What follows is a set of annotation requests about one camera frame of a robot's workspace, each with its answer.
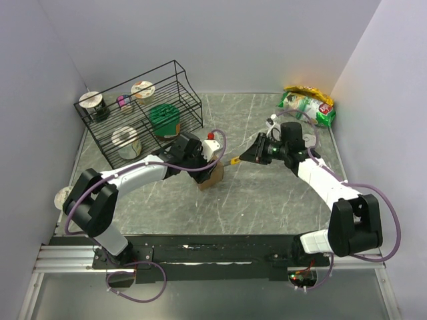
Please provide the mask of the yellow utility knife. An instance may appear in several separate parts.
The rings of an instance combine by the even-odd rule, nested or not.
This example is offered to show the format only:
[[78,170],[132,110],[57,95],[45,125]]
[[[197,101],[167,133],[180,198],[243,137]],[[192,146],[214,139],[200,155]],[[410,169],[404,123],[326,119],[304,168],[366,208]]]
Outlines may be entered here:
[[222,161],[224,167],[227,167],[227,166],[230,166],[230,165],[237,165],[240,162],[241,162],[241,160],[240,160],[239,157],[232,157],[230,159],[225,159],[225,160]]

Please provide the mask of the brown cardboard express box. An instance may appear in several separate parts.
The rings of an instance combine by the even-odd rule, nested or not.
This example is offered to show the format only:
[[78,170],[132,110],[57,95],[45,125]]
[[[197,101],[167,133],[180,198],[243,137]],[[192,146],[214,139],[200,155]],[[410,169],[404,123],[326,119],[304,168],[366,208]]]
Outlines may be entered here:
[[224,178],[224,165],[219,161],[215,169],[211,172],[210,178],[203,183],[197,184],[200,191],[204,191],[215,184],[221,182]]

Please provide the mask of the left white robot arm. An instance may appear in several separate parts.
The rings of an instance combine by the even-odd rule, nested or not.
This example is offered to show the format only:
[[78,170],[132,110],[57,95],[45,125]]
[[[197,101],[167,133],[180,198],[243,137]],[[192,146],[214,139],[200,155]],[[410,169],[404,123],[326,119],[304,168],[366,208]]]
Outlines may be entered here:
[[133,245],[113,224],[117,200],[144,185],[163,181],[185,171],[196,183],[210,178],[222,149],[215,135],[200,140],[182,133],[167,148],[161,148],[142,160],[125,167],[99,173],[85,170],[60,203],[67,222],[74,222],[84,235],[107,251],[108,259],[118,268],[133,259]]

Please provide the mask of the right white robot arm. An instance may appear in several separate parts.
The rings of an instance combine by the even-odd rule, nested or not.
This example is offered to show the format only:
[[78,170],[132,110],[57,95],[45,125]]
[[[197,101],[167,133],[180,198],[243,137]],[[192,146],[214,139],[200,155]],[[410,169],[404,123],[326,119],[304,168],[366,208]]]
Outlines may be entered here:
[[382,245],[377,198],[345,186],[327,172],[328,167],[320,155],[306,148],[300,123],[282,123],[279,141],[259,133],[254,143],[240,155],[240,160],[260,165],[268,165],[273,160],[283,161],[330,209],[327,229],[296,237],[296,246],[292,248],[292,259],[296,264],[307,265],[316,253],[346,257]]

